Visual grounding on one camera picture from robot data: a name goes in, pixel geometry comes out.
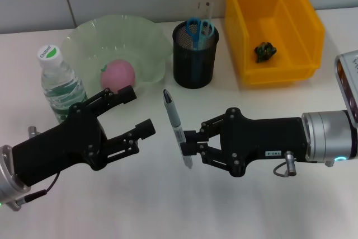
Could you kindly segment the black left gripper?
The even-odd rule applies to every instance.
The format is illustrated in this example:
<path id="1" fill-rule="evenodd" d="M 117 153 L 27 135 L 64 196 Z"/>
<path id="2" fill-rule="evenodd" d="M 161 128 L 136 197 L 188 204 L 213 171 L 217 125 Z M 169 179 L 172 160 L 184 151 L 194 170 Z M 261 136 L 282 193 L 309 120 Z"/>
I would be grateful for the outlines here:
<path id="1" fill-rule="evenodd" d="M 20 181 L 33 186 L 78 163 L 98 171 L 107 163 L 139 153 L 138 140 L 156 133 L 147 119 L 134 129 L 108 139 L 102 151 L 104 131 L 97 117 L 120 104 L 136 99 L 132 86 L 117 93 L 109 88 L 70 107 L 64 122 L 12 148 L 14 172 Z"/>

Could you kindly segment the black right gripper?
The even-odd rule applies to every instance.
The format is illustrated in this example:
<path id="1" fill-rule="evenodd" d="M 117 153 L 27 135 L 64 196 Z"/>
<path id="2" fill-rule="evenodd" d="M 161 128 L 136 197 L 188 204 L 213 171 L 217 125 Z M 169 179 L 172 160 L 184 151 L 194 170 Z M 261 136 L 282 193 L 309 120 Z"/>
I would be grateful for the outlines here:
<path id="1" fill-rule="evenodd" d="M 199 154 L 204 164 L 225 170 L 233 177 L 244 176 L 253 161 L 284 159 L 287 151 L 296 161 L 306 162 L 308 142 L 299 117 L 252 120 L 243 116 L 240 109 L 230 107 L 224 114 L 203 121 L 198 132 L 186 130 L 184 135 L 184 156 Z M 220 149 L 199 143 L 216 136 Z"/>

